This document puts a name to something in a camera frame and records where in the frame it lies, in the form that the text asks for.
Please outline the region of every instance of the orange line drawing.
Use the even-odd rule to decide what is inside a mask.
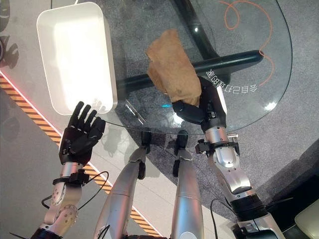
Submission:
[[[270,41],[270,39],[271,39],[271,36],[272,36],[272,32],[273,32],[273,25],[272,25],[272,22],[271,22],[271,19],[270,19],[268,13],[267,13],[261,6],[259,6],[258,4],[254,3],[254,2],[251,2],[251,1],[247,1],[247,0],[236,0],[236,1],[232,2],[232,3],[227,3],[227,2],[222,1],[222,0],[220,0],[219,2],[220,2],[220,3],[223,3],[223,4],[226,4],[226,5],[228,6],[227,9],[226,9],[226,11],[225,11],[225,13],[224,13],[224,22],[225,22],[225,26],[226,26],[226,28],[227,28],[228,30],[234,30],[234,29],[236,29],[236,28],[238,27],[238,25],[239,25],[239,21],[240,21],[239,11],[237,10],[236,7],[234,7],[234,5],[235,5],[236,3],[241,2],[241,3],[251,4],[251,5],[255,6],[255,7],[257,7],[258,9],[260,9],[260,10],[266,15],[266,17],[267,17],[267,19],[268,19],[268,22],[269,22],[269,26],[270,26],[269,36],[268,36],[267,40],[264,42],[264,44],[262,44],[261,47],[259,48],[259,53],[260,53],[263,57],[265,57],[265,58],[271,63],[272,70],[271,70],[270,75],[267,77],[267,79],[264,80],[262,83],[259,84],[259,86],[264,85],[265,83],[267,83],[267,82],[270,80],[270,78],[272,77],[272,75],[273,75],[273,73],[274,73],[274,71],[275,71],[275,64],[274,64],[273,60],[272,60],[268,55],[266,55],[266,54],[262,51],[262,50],[267,46],[267,44],[269,43],[269,41]],[[230,8],[232,8],[232,9],[235,11],[236,17],[237,17],[236,24],[235,24],[233,27],[230,27],[230,26],[228,25],[228,22],[227,22],[227,13],[228,13],[228,10],[229,10]]]

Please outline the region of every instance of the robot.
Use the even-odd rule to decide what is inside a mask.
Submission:
[[[206,153],[208,163],[218,177],[224,196],[237,217],[232,228],[237,239],[285,239],[274,218],[266,211],[239,163],[239,145],[226,133],[226,108],[222,91],[200,77],[202,94],[199,107],[182,101],[173,103],[173,109],[182,119],[199,124],[205,139],[195,149]],[[31,239],[61,239],[74,224],[78,214],[77,203],[81,186],[89,176],[82,169],[91,158],[92,147],[102,137],[105,121],[87,105],[80,102],[65,129],[59,157],[62,164],[60,178],[54,180],[52,202]],[[137,179],[145,177],[145,160],[150,151],[151,133],[142,132],[141,146],[131,155],[128,164],[118,176],[99,216],[94,239],[155,239],[153,236],[128,235],[130,216]],[[201,198],[191,154],[185,149],[187,132],[177,136],[173,175],[178,177],[171,239],[204,239]]]

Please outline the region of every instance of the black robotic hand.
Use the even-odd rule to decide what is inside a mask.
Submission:
[[[87,164],[92,155],[92,148],[102,137],[105,129],[105,121],[96,117],[96,110],[93,110],[85,121],[86,115],[91,106],[86,105],[81,116],[78,118],[83,102],[79,102],[73,115],[71,116],[68,127],[64,130],[61,141],[59,157],[61,164],[65,162],[76,162],[82,165]]]

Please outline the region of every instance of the blue light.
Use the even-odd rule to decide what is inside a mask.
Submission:
[[[171,107],[172,105],[171,104],[166,104],[166,105],[161,105],[163,108],[168,108],[168,107]]]

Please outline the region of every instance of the floor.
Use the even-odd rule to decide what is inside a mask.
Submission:
[[[319,128],[319,85],[315,72],[319,63],[317,48],[319,31],[319,2],[316,0],[279,0],[290,28],[293,45],[293,69],[290,84],[282,100],[272,112],[258,122],[236,131],[239,134],[241,165],[263,201],[291,185],[307,173],[318,158],[309,158],[317,151]],[[58,115],[51,107],[47,93],[42,61],[36,34],[36,18],[50,8],[49,1],[28,0],[28,7],[18,0],[10,0],[10,18],[6,28],[0,22],[1,39],[7,39],[7,50],[12,53],[1,65],[1,71],[10,77],[37,109],[62,132],[68,117]],[[50,194],[50,182],[60,170],[57,146],[0,91],[1,103],[1,237],[14,238],[8,232],[24,237],[32,235],[41,223],[45,209],[40,199]],[[8,131],[11,124],[14,131]],[[110,126],[92,157],[92,163],[111,172],[114,182],[128,156],[137,148],[134,132]],[[174,157],[172,140],[175,136],[153,136],[152,151],[147,160],[147,177],[138,182],[134,205],[165,236],[169,236],[176,179],[171,175]],[[189,138],[189,150],[194,152],[198,136]],[[203,156],[195,155],[198,180],[201,185],[206,238],[214,238],[211,218],[207,209],[210,200],[221,197],[215,176],[207,170]],[[84,189],[84,197],[92,195],[98,187],[92,183]],[[95,203],[81,212],[77,224],[65,238],[90,238],[99,207],[105,195],[101,193]],[[233,216],[219,204],[214,206],[220,238],[233,238],[228,225]],[[130,221],[129,232],[143,234],[139,226]]]

